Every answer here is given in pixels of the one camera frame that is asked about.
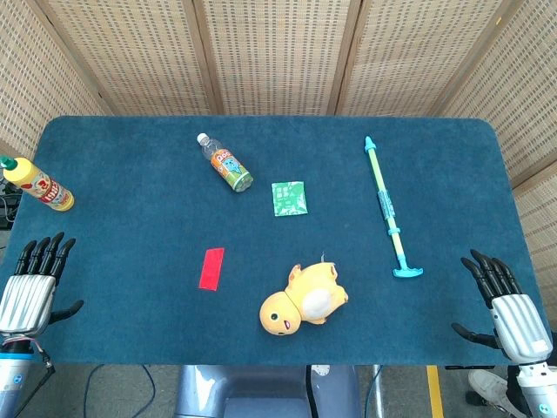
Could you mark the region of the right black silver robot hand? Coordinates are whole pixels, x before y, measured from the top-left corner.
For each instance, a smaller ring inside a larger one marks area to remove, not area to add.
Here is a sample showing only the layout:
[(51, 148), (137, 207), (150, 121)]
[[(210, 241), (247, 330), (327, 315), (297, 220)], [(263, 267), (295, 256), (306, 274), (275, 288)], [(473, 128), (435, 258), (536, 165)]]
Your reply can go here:
[(499, 349), (516, 365), (546, 361), (553, 341), (531, 297), (524, 293), (512, 270), (501, 260), (475, 249), (462, 265), (471, 273), (491, 315), (494, 334), (478, 334), (454, 322), (452, 329), (472, 343)]

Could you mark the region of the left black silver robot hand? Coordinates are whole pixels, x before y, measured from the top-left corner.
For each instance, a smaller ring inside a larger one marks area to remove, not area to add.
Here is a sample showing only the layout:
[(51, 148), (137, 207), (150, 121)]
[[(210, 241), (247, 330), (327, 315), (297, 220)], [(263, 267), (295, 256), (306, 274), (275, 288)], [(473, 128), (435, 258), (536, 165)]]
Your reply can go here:
[(77, 300), (54, 311), (53, 301), (74, 238), (64, 233), (30, 241), (20, 252), (14, 273), (8, 278), (1, 299), (1, 335), (7, 340), (32, 339), (49, 325), (67, 320), (83, 307)]

